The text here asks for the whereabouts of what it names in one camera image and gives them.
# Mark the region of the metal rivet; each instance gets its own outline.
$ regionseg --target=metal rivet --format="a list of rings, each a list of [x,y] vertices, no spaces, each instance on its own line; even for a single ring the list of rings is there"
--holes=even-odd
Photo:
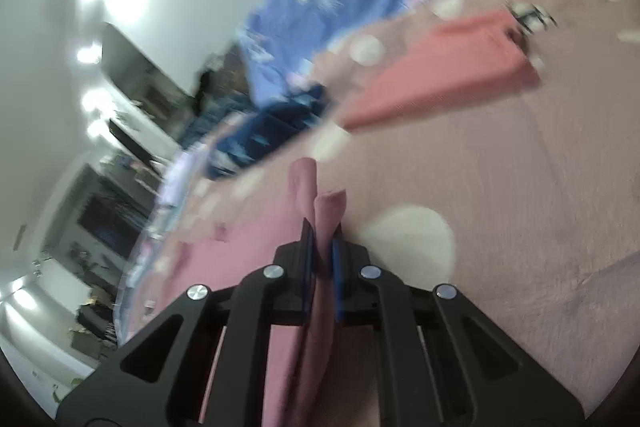
[[[262,274],[267,277],[267,279],[279,279],[284,275],[284,268],[278,264],[270,264],[264,267]]]
[[[209,293],[209,290],[204,284],[194,284],[187,290],[188,297],[194,301],[204,299],[207,296],[207,293]]]
[[[362,275],[365,279],[377,279],[382,275],[382,270],[377,266],[368,264],[367,266],[362,267],[362,269],[360,270],[360,275]]]
[[[458,295],[458,290],[450,284],[441,284],[436,288],[436,295],[441,299],[452,299]]]

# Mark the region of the pink fabric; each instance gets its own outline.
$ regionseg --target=pink fabric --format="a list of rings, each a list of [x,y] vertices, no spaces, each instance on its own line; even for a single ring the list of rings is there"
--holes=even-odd
[[[338,121],[355,130],[536,86],[523,45],[506,10],[443,24],[347,102]]]
[[[265,208],[258,219],[225,229],[222,237],[218,225],[215,238],[183,243],[173,277],[163,294],[165,301],[160,303],[161,308],[167,306],[194,280],[212,290],[238,284],[248,273],[271,263],[279,245],[299,240],[303,219],[308,219],[318,235],[320,259],[316,266],[321,270],[309,325],[314,349],[302,353],[298,391],[303,391],[296,392],[289,404],[289,413],[295,419],[308,414],[331,352],[334,318],[328,245],[346,206],[344,191],[318,195],[316,176],[314,160],[302,158],[294,162],[289,169],[285,197],[272,208]],[[303,337],[303,328],[273,327],[271,331],[262,420],[265,427],[282,424]]]

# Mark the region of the folded pink garment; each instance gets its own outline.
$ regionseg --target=folded pink garment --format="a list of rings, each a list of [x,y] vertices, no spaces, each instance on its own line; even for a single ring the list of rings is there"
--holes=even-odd
[[[505,10],[440,25],[346,102],[346,130],[479,102],[540,78],[523,52],[516,19]]]
[[[273,327],[269,345],[262,425],[301,425],[318,391],[328,363],[334,334],[329,243],[346,207],[344,191],[318,195],[316,162],[302,158],[289,169],[289,186],[282,201],[267,208],[250,225],[226,230],[224,241],[207,239],[187,244],[167,290],[166,306],[194,281],[212,290],[237,285],[248,273],[273,262],[279,245],[297,241],[306,218],[314,226],[319,267],[314,305],[307,331]],[[289,384],[298,365],[296,388]],[[285,410],[290,420],[284,421]]]

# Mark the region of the red folded cloth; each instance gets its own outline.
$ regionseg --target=red folded cloth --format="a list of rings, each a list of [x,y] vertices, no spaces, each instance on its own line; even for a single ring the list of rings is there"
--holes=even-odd
[[[345,102],[346,130],[482,102],[540,82],[520,25],[506,10],[438,26]]]

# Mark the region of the triangular cutout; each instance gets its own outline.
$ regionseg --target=triangular cutout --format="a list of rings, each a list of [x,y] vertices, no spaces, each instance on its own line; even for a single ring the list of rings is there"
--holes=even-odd
[[[122,361],[120,368],[149,383],[158,381],[181,325],[180,315],[169,317]]]
[[[507,353],[487,333],[484,328],[470,317],[462,319],[462,327],[474,350],[482,375],[490,381],[511,375],[518,370],[518,362]]]

